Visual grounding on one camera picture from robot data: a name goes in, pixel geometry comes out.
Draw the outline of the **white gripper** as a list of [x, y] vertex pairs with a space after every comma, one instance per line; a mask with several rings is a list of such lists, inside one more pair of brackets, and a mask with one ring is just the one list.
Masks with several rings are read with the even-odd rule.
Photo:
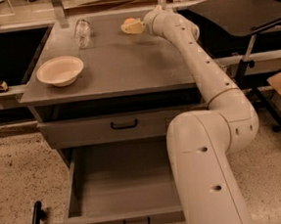
[[137, 35], [137, 34], [141, 34], [144, 31], [144, 27], [145, 27], [145, 31], [148, 34], [154, 35], [153, 20], [155, 19], [155, 17], [159, 15], [161, 11], [162, 11], [162, 6], [158, 4], [158, 6], [156, 6], [152, 11], [146, 14], [146, 16], [143, 19], [143, 22], [136, 21], [136, 22], [123, 24], [121, 26], [121, 31], [127, 34]]

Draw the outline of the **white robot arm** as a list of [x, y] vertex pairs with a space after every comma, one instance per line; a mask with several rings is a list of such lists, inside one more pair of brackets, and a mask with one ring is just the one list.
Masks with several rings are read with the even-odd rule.
[[204, 111], [176, 116], [166, 131], [167, 155], [187, 224], [254, 224], [227, 160], [258, 133], [247, 96], [197, 42], [198, 27], [159, 5], [121, 31], [162, 37], [178, 50], [204, 98]]

